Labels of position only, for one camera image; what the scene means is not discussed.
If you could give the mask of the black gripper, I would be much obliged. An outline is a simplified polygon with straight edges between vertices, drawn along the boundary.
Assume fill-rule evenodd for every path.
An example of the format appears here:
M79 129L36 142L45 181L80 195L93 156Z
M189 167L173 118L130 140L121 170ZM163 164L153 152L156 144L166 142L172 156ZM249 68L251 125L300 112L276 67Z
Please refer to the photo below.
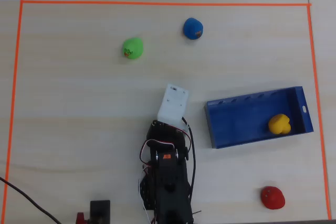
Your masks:
M175 150L179 154L179 159L185 158L188 160L190 147L186 145L186 138L189 140L190 136L184 130L154 120L146 136L146 145L150 148L151 160L156 160L156 153Z

